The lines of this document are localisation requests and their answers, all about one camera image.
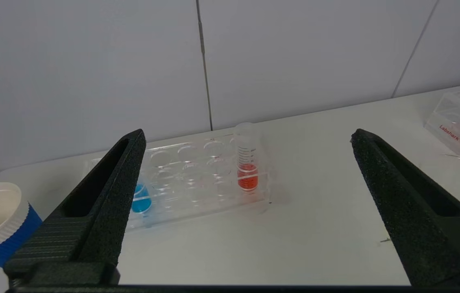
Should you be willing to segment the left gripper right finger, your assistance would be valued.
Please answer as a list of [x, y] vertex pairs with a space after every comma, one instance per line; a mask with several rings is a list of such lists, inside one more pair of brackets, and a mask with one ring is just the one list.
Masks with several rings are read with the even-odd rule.
[[372, 132], [353, 153], [412, 286], [460, 286], [460, 201]]

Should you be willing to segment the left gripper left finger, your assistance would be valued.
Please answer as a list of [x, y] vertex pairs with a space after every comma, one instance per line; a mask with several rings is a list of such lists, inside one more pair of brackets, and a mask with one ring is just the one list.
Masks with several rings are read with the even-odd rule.
[[10, 292], [108, 292], [140, 167], [144, 131], [124, 135], [4, 265]]

